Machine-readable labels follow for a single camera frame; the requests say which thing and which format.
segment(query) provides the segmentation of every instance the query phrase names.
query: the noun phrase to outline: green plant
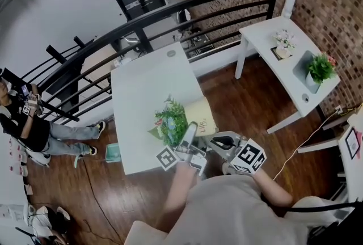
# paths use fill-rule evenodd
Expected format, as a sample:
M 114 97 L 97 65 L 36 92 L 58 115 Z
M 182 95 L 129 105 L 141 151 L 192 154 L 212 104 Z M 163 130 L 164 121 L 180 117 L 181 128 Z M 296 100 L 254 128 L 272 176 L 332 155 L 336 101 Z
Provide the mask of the green plant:
M 181 104 L 170 97 L 165 102 L 165 109 L 155 113 L 156 125 L 164 144 L 177 147 L 188 128 L 187 118 Z
M 309 72 L 315 83 L 321 84 L 323 80 L 334 75 L 335 60 L 327 54 L 315 56 L 309 64 Z

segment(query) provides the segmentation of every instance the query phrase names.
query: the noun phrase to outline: table leg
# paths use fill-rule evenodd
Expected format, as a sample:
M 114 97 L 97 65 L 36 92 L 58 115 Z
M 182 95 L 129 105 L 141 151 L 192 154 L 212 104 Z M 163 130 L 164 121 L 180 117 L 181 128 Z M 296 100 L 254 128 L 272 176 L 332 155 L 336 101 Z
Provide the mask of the table leg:
M 267 129 L 267 133 L 271 134 L 273 132 L 276 132 L 280 130 L 281 128 L 288 126 L 292 122 L 295 122 L 296 120 L 299 120 L 301 118 L 301 115 L 299 112 L 293 113 L 291 116 L 287 117 L 286 119 L 282 120 L 280 123 L 277 123 L 275 126 Z
M 247 47 L 248 47 L 248 41 L 242 35 L 240 38 L 240 53 L 238 55 L 236 72 L 234 74 L 234 77 L 236 79 L 239 79 L 240 75 L 242 74 L 244 60 L 246 59 Z
M 334 147 L 334 146 L 337 146 L 337 145 L 338 145 L 338 138 L 333 138 L 333 139 L 322 141 L 322 142 L 319 142 L 319 143 L 316 143 L 316 144 L 302 146 L 301 148 L 299 148 L 297 150 L 297 152 L 298 153 L 306 153 L 306 152 L 331 148 L 331 147 Z

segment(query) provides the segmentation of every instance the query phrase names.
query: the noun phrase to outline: white table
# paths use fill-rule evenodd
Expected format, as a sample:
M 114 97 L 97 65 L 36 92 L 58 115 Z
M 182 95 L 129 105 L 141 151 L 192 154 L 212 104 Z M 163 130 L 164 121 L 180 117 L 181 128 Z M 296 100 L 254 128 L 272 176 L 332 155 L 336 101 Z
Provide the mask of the white table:
M 323 141 L 313 145 L 303 146 L 298 149 L 298 153 L 308 153 L 312 151 L 317 151 L 321 149 L 326 149 L 329 147 L 338 146 L 340 150 L 341 160 L 343 162 L 345 179 L 347 180 L 348 188 L 348 200 L 349 202 L 355 202 L 357 199 L 363 200 L 363 140 L 361 140 L 360 155 L 355 155 L 353 159 L 348 150 L 347 143 L 345 139 L 349 132 L 354 127 L 357 131 L 362 131 L 363 127 L 363 108 L 360 109 L 358 119 L 360 124 L 348 124 L 344 132 L 331 140 Z
M 293 55 L 291 57 L 279 61 L 271 51 L 271 48 L 277 46 L 276 39 L 274 39 L 273 36 L 276 32 L 281 31 L 282 29 L 287 29 L 289 33 L 295 35 L 297 39 L 297 46 L 294 48 L 292 52 Z M 301 74 L 299 74 L 299 72 L 296 73 L 295 68 L 296 66 L 300 67 L 299 63 L 304 60 L 305 52 L 307 50 L 309 50 L 312 55 L 319 55 L 321 54 L 321 51 L 290 19 L 280 16 L 241 28 L 239 31 L 242 34 L 242 37 L 241 52 L 238 57 L 237 68 L 235 71 L 236 79 L 239 79 L 241 76 L 244 59 L 246 58 L 247 47 L 252 46 L 280 80 L 297 109 L 296 113 L 269 128 L 267 130 L 269 134 L 289 125 L 301 117 L 305 117 L 340 82 L 340 78 L 337 75 L 334 75 L 331 79 L 325 80 L 320 85 L 316 94 L 311 92 L 305 86 L 305 78 L 303 77 L 302 72 Z
M 147 132 L 155 127 L 155 111 L 169 94 L 183 105 L 203 97 L 182 46 L 168 45 L 112 70 L 111 83 L 125 174 L 160 167 L 155 156 L 163 143 Z

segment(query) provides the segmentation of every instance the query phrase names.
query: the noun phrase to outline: picture frame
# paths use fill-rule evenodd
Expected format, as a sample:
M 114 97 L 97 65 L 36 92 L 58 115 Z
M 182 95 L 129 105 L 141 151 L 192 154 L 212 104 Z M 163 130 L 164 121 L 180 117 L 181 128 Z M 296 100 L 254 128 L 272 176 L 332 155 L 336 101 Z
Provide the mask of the picture frame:
M 345 143 L 347 144 L 351 159 L 353 159 L 360 150 L 360 144 L 354 127 L 352 127 L 351 131 L 349 131 L 347 137 L 345 138 Z

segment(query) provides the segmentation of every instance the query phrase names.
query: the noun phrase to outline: teal container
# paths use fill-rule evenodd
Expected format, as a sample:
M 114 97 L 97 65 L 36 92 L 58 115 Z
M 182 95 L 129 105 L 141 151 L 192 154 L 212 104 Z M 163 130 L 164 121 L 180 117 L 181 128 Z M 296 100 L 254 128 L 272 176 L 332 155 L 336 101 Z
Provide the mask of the teal container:
M 106 162 L 121 162 L 121 154 L 118 143 L 108 144 L 106 147 Z

